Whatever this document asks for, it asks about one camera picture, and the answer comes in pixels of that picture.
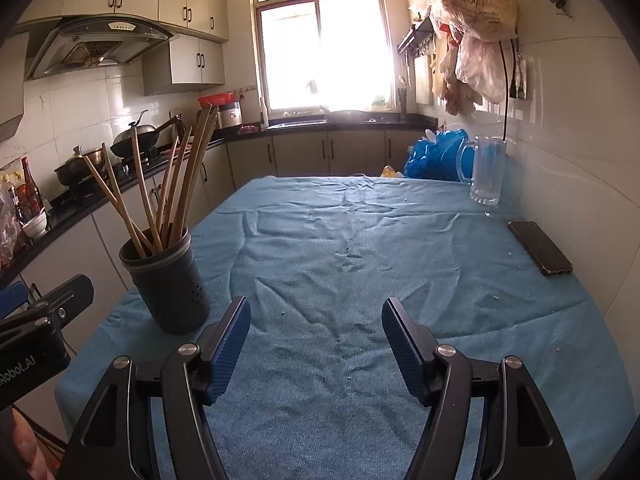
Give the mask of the left hand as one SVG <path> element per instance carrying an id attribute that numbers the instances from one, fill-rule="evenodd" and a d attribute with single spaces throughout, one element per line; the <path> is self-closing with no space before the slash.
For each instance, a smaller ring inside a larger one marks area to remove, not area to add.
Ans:
<path id="1" fill-rule="evenodd" d="M 12 410 L 12 417 L 15 424 L 12 434 L 13 446 L 24 471 L 35 480 L 54 480 L 32 427 L 17 410 Z"/>

